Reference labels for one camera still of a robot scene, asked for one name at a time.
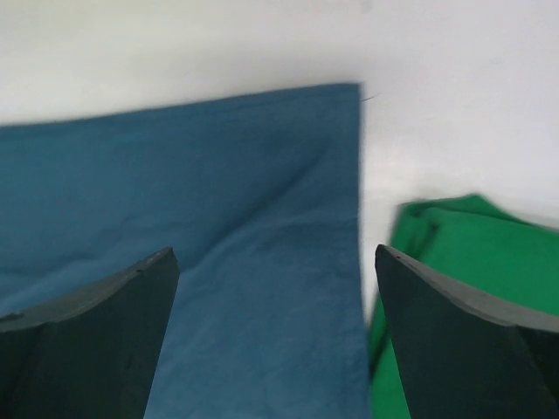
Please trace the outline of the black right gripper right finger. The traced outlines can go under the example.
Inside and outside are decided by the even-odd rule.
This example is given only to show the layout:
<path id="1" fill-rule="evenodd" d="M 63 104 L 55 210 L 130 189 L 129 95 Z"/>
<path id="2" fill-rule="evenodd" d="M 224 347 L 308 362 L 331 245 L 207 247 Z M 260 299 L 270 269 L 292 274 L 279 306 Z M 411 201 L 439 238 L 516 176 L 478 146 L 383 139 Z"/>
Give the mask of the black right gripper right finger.
<path id="1" fill-rule="evenodd" d="M 376 275 L 413 418 L 556 418 L 558 318 L 389 246 Z"/>

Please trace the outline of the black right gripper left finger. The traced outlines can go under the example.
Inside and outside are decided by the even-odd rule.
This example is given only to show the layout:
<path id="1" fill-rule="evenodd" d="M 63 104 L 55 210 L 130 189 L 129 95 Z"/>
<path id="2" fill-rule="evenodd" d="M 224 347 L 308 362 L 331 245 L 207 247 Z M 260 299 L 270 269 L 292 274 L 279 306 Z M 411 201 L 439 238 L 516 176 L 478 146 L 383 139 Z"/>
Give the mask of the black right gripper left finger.
<path id="1" fill-rule="evenodd" d="M 3 418 L 142 418 L 176 296 L 162 249 L 1 318 Z"/>

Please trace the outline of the dark blue t shirt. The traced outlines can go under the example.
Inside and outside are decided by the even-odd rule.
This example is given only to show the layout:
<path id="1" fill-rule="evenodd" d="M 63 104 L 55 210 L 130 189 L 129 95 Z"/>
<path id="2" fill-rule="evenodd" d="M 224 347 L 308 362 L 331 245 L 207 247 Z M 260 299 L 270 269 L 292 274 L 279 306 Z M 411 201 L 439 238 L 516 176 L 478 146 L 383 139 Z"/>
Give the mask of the dark blue t shirt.
<path id="1" fill-rule="evenodd" d="M 1 310 L 172 247 L 149 418 L 368 418 L 357 84 L 1 129 Z"/>

